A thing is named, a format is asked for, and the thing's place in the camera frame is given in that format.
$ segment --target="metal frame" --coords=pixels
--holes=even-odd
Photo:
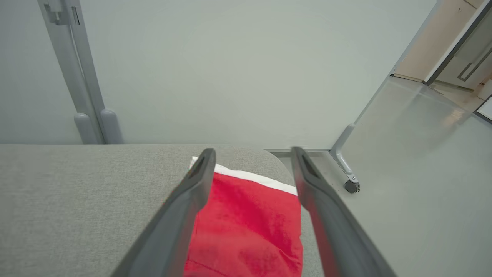
[[[341,133],[340,137],[337,139],[335,144],[333,144],[332,149],[330,149],[329,153],[333,157],[333,159],[337,162],[337,164],[340,166],[340,168],[343,170],[345,175],[347,175],[348,181],[345,183],[345,189],[350,192],[358,192],[360,191],[360,184],[359,180],[355,176],[354,172],[348,165],[347,161],[344,159],[341,149],[345,142],[347,141],[348,137],[352,133],[352,131],[355,128],[355,124],[350,124],[343,130],[343,133]]]
[[[84,144],[122,144],[116,114],[105,108],[79,0],[37,0],[77,114]]]
[[[66,6],[56,0],[38,0],[38,4],[63,78],[77,110],[77,114],[74,115],[74,121],[79,128],[82,141],[84,144],[102,144],[104,143],[104,137],[96,120],[96,112],[92,106],[91,98],[87,92],[77,52],[72,44],[72,33]]]

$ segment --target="fabric upholstery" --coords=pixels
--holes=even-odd
[[[191,157],[210,146],[221,165],[293,185],[275,156],[253,148],[0,144],[0,276],[109,276]],[[318,276],[304,209],[302,217],[303,276]]]

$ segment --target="red cloth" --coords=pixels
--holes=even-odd
[[[209,200],[195,220],[184,276],[300,277],[301,205],[289,191],[220,174],[216,167]]]

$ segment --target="floor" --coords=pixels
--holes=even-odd
[[[435,82],[430,86],[438,93],[469,112],[474,112],[484,102],[483,99],[472,95],[472,92],[469,90],[438,82]]]
[[[421,83],[389,77],[342,151],[356,194],[327,152],[312,159],[399,277],[490,276],[491,124]]]

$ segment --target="door frame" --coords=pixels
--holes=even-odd
[[[453,44],[448,48],[446,53],[441,57],[441,60],[434,69],[429,73],[426,80],[422,81],[423,84],[429,86],[437,79],[444,68],[449,64],[451,59],[456,55],[460,47],[465,43],[465,41],[470,37],[473,31],[477,28],[478,24],[482,21],[485,15],[492,8],[492,1],[485,0],[482,5],[477,9],[472,18],[466,23],[465,27],[461,31],[460,35],[453,41]]]

